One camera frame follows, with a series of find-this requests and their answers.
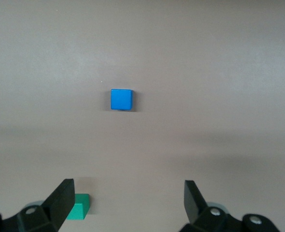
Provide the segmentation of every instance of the cube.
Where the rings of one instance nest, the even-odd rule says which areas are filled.
[[[133,90],[131,89],[111,90],[112,110],[131,110],[132,105],[133,105]]]
[[[84,220],[90,208],[89,194],[75,194],[75,204],[67,220]]]

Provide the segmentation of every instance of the teal cube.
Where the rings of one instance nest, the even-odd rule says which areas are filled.
[[[75,194],[75,205],[71,209],[67,220],[84,220],[90,208],[89,194]]]

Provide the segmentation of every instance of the gray surface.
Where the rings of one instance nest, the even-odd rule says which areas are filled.
[[[62,232],[176,232],[185,179],[284,232],[285,0],[0,1],[0,212],[64,178]]]

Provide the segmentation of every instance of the screw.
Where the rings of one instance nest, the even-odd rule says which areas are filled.
[[[253,223],[256,224],[256,225],[262,224],[261,219],[259,219],[259,218],[256,217],[256,216],[251,216],[251,217],[250,217],[250,220],[251,220],[251,222],[253,222]]]
[[[26,211],[26,214],[33,214],[36,210],[36,207],[30,208]]]
[[[220,216],[220,215],[221,215],[220,210],[218,210],[218,209],[216,209],[216,208],[212,208],[212,209],[210,210],[210,213],[211,213],[212,215],[215,215],[215,216]]]

